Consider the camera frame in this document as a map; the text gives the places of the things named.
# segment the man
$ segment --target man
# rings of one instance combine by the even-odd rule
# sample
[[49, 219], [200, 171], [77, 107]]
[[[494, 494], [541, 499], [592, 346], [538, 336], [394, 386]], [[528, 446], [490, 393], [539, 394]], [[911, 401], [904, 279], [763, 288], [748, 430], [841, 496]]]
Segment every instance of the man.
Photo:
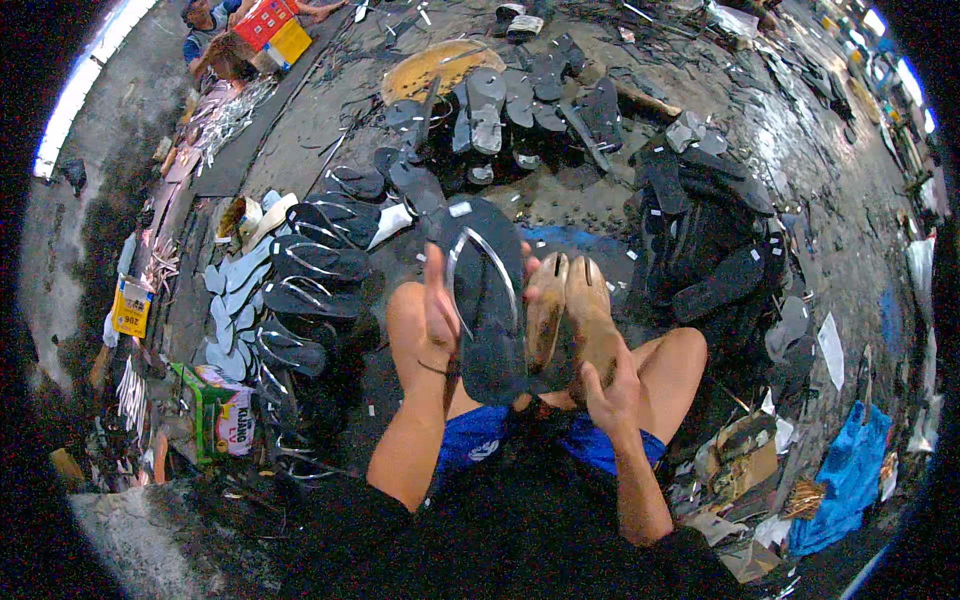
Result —
[[[282, 595], [738, 595], [703, 535], [674, 526], [652, 468], [699, 385], [703, 336], [678, 329], [630, 351], [615, 333], [612, 383], [602, 389], [597, 368], [583, 362], [576, 396], [587, 412], [544, 434], [570, 414], [560, 412], [570, 394], [522, 396], [513, 408], [468, 397], [454, 367], [462, 332], [444, 257], [433, 245], [425, 254], [424, 284], [401, 285], [387, 308], [403, 402], [373, 453], [368, 485], [326, 477], [287, 513], [306, 539], [295, 545]], [[528, 310], [552, 301], [548, 279], [562, 278], [578, 347], [615, 332], [591, 260], [542, 268], [530, 258], [527, 271]]]
[[[295, 0], [293, 4], [300, 14], [312, 16], [313, 21], [319, 23], [346, 3], [347, 0], [341, 0], [327, 6], [311, 7]], [[224, 0], [211, 9], [209, 0], [186, 0], [180, 18], [190, 28], [190, 33], [183, 41], [183, 59], [186, 60], [192, 77], [196, 78], [206, 70], [209, 59], [204, 52], [210, 40], [227, 29], [232, 29], [254, 4], [256, 0]]]

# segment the knee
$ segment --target knee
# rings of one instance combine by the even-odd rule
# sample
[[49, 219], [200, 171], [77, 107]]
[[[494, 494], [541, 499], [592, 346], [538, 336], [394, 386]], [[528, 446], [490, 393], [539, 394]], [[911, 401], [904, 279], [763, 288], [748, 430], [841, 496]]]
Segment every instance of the knee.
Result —
[[707, 339], [699, 329], [681, 327], [674, 329], [669, 335], [676, 339], [676, 344], [683, 346], [690, 361], [704, 366], [707, 363]]
[[423, 311], [423, 284], [416, 281], [401, 283], [387, 300], [387, 315], [407, 319]]

